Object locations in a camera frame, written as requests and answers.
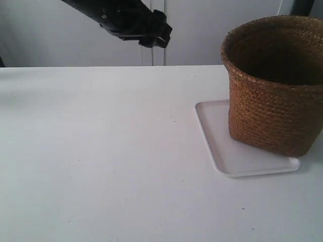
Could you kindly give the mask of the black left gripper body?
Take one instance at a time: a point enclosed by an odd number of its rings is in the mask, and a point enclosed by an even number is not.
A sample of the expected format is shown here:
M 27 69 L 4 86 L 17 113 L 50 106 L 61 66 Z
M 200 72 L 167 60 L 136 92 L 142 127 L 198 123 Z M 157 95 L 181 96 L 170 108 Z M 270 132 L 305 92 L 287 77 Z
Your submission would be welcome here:
M 158 10 L 117 9 L 113 17 L 101 16 L 100 26 L 122 41 L 138 41 L 146 47 L 166 48 L 171 39 L 172 27 L 166 15 Z

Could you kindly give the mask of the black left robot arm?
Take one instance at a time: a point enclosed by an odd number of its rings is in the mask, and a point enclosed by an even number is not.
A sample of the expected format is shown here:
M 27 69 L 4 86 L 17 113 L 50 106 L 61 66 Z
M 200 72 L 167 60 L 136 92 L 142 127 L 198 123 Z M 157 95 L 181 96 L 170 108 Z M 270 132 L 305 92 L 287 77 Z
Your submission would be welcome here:
M 72 8 L 97 22 L 110 35 L 138 41 L 146 48 L 166 48 L 172 27 L 164 12 L 150 10 L 139 0 L 69 0 Z

